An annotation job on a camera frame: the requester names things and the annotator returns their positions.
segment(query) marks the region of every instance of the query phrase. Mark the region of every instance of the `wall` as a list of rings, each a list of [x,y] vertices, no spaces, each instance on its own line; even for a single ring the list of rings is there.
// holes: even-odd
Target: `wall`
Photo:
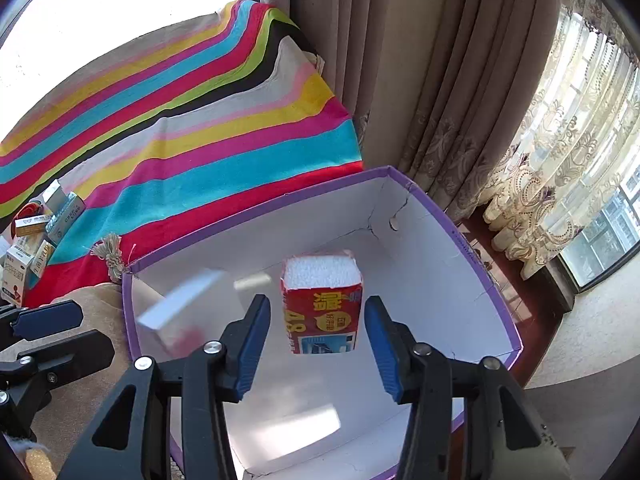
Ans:
[[[599,480],[640,416],[640,356],[578,380],[527,390],[575,480]]]
[[[400,160],[444,0],[389,0],[380,67],[362,146],[368,168]]]
[[[575,298],[527,385],[547,386],[594,374],[640,354],[640,254]]]

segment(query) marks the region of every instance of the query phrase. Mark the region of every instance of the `curtain fold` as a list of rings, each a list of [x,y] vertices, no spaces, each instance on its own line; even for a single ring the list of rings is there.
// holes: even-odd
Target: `curtain fold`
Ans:
[[[362,141],[373,98],[388,0],[257,0],[300,27],[324,60],[322,77],[353,115]]]
[[[561,0],[446,0],[399,169],[454,221],[510,145],[552,46]]]
[[[524,279],[590,224],[640,153],[638,58],[600,0],[562,0],[516,137],[479,202]]]

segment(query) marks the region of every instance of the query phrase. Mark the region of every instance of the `black stripe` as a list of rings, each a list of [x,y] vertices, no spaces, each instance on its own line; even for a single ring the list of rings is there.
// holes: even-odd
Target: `black stripe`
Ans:
[[[278,47],[280,46],[280,41],[286,36],[290,36],[291,39],[295,41],[296,44],[300,47],[300,49],[306,50],[307,52],[311,52],[313,54],[316,53],[315,49],[311,47],[299,28],[289,23],[284,23],[279,20],[273,20],[269,28],[269,37],[267,38],[267,44],[265,47],[264,55],[262,56],[262,60],[250,74],[246,75],[242,79],[214,88],[208,91],[206,94],[203,94],[200,97],[197,97],[187,103],[181,104],[175,108],[160,110],[153,117],[141,121],[138,124],[134,124],[133,126],[127,128],[126,130],[123,130],[113,137],[110,137],[109,139],[105,139],[100,144],[92,147],[90,150],[87,150],[82,155],[79,155],[77,158],[70,161],[66,166],[60,168],[60,170],[58,170],[45,182],[43,182],[42,184],[38,184],[33,190],[31,196],[36,196],[43,192],[45,189],[47,189],[51,182],[67,174],[78,164],[81,164],[85,160],[92,158],[92,156],[100,153],[102,150],[113,146],[116,142],[119,142],[122,139],[126,139],[127,137],[146,129],[149,126],[152,126],[158,119],[161,119],[163,117],[174,117],[187,112],[191,112],[192,110],[197,110],[198,108],[201,108],[215,101],[219,101],[220,99],[228,97],[229,95],[236,94],[238,92],[244,92],[258,86],[260,83],[264,82],[271,75],[271,73],[273,73],[275,61],[278,56]],[[20,211],[20,209],[28,202],[29,199],[24,200],[12,213],[0,218],[0,232],[2,232],[11,223],[16,213]]]

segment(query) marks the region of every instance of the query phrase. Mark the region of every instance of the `floor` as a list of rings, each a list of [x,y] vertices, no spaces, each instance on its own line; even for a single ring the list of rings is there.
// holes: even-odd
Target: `floor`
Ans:
[[[562,315],[551,293],[540,290],[531,280],[521,279],[520,261],[510,261],[504,253],[491,247],[495,233],[489,231],[482,212],[483,208],[476,209],[459,229],[494,278],[520,333],[524,350],[511,373],[521,386],[525,386],[551,343]],[[461,477],[462,448],[463,432],[459,428],[452,436],[450,480]]]

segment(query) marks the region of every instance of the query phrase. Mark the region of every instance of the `small red carton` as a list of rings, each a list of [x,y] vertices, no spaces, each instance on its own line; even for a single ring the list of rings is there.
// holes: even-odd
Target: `small red carton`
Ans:
[[[285,327],[294,354],[355,348],[362,276],[351,253],[290,258],[284,265],[281,286]]]

